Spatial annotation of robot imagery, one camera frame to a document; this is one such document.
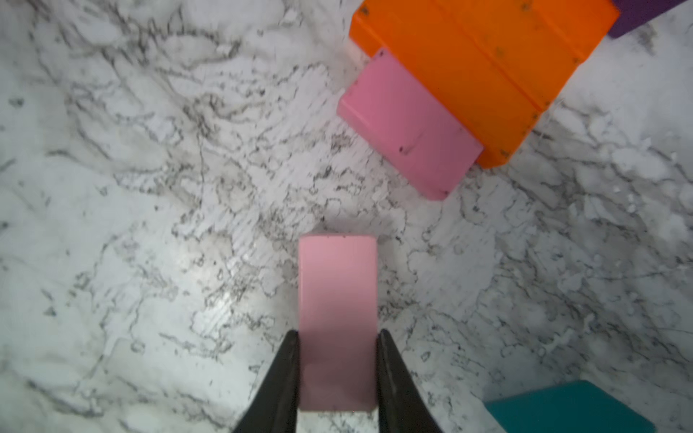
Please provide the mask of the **orange rectangle block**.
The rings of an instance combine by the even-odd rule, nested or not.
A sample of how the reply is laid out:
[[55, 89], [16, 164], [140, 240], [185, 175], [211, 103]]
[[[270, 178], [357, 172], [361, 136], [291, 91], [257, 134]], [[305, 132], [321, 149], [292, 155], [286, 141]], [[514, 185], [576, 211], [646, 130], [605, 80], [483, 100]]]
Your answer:
[[580, 61], [592, 54], [620, 16], [610, 0], [537, 0], [532, 7]]
[[532, 1], [438, 1], [445, 17], [486, 54], [532, 104], [545, 110], [581, 60]]

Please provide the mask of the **pink rectangle block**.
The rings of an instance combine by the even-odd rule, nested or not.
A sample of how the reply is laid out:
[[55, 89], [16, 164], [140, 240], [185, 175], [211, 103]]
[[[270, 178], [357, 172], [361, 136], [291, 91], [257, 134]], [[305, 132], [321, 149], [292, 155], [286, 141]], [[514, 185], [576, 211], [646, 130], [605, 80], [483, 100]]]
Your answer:
[[300, 239], [302, 411], [375, 409], [377, 274], [372, 236]]
[[342, 95], [337, 114], [428, 200], [445, 200], [484, 149], [386, 49]]

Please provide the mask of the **purple triangle block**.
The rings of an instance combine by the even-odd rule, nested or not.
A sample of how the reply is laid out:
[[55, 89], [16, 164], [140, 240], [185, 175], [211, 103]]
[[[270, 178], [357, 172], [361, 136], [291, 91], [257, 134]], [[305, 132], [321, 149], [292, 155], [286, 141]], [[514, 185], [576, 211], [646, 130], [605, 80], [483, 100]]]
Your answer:
[[668, 12], [686, 0], [612, 0], [619, 11], [619, 18], [608, 32], [613, 38], [619, 38], [641, 25]]

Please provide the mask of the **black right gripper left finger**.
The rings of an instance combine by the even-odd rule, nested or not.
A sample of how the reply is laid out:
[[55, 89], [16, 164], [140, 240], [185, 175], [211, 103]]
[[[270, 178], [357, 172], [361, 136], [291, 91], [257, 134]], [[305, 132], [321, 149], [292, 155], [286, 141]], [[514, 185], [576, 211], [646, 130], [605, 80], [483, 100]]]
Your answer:
[[286, 333], [261, 386], [234, 433], [294, 433], [300, 385], [299, 333]]

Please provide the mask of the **orange rectangle block diagonal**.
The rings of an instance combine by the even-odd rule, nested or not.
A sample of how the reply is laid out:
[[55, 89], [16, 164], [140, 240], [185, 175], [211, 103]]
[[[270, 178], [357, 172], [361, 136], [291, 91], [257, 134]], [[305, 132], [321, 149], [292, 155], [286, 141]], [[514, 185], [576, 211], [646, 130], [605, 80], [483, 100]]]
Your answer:
[[386, 49], [483, 145], [478, 164], [510, 162], [539, 110], [435, 1], [364, 1], [349, 35]]

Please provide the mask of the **orange rectangle block top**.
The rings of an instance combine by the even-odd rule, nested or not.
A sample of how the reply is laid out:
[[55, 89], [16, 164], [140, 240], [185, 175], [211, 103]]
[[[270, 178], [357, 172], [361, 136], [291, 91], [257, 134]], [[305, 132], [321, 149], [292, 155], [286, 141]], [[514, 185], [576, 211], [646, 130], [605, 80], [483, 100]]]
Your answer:
[[537, 0], [532, 7], [580, 61], [592, 54], [620, 16], [610, 0]]

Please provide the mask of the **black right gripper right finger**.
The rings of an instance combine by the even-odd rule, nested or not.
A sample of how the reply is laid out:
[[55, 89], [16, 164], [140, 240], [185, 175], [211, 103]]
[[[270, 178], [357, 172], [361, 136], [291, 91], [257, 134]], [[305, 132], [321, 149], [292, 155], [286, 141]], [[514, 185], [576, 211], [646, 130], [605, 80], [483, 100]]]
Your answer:
[[380, 433], [442, 433], [387, 329], [377, 337], [376, 384]]

